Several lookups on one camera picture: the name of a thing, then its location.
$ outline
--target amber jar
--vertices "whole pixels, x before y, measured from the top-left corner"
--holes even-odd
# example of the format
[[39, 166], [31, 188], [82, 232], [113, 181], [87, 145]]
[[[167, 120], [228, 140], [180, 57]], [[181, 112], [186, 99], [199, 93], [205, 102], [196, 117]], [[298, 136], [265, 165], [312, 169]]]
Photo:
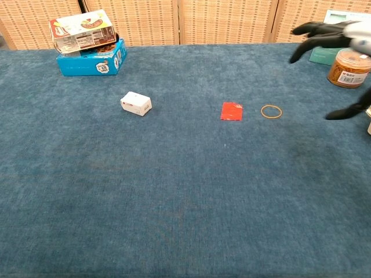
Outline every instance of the amber jar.
[[340, 87], [357, 88], [371, 70], [371, 58], [350, 48], [340, 50], [333, 63], [328, 80]]

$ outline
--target wicker screen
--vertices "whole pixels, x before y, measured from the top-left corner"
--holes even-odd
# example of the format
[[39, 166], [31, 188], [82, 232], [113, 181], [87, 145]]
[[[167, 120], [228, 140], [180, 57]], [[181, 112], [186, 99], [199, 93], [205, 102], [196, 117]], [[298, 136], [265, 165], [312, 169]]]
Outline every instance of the wicker screen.
[[77, 0], [1, 0], [0, 32], [12, 50], [51, 49], [48, 21], [78, 13]]
[[371, 0], [280, 0], [271, 41], [305, 40], [291, 35], [291, 30], [308, 21], [322, 22], [328, 9], [371, 13]]
[[180, 0], [184, 44], [268, 41], [278, 0]]
[[89, 11], [104, 9], [126, 46], [178, 45], [176, 0], [85, 0]]

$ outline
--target jar lid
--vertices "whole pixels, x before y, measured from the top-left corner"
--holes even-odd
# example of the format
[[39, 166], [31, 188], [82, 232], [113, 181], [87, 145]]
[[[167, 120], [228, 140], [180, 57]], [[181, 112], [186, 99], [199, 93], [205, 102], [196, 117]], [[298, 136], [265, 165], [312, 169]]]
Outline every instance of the jar lid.
[[371, 58], [351, 48], [341, 49], [336, 56], [336, 60], [352, 68], [371, 68]]

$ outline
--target rubber band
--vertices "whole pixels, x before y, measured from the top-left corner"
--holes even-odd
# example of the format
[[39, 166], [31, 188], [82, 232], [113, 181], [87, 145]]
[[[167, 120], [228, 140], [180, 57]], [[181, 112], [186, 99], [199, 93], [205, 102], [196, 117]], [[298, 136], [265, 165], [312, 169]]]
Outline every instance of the rubber band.
[[[266, 114], [264, 114], [264, 110], [268, 107], [271, 107], [271, 108], [276, 108], [278, 111], [279, 111], [279, 115], [278, 116], [274, 116], [274, 117], [270, 117], [270, 116], [267, 116]], [[263, 106], [260, 110], [260, 113], [263, 117], [267, 118], [267, 119], [278, 119], [282, 116], [282, 110], [280, 109], [280, 107], [278, 106], [275, 106], [275, 105], [270, 105], [270, 104], [267, 104], [265, 106]]]

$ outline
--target red paper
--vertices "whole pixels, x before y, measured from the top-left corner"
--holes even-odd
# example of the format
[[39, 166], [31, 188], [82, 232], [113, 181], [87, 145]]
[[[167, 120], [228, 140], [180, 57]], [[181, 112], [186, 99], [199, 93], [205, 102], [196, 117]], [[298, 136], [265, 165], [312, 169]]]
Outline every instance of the red paper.
[[221, 120], [242, 120], [243, 107], [238, 103], [223, 103]]

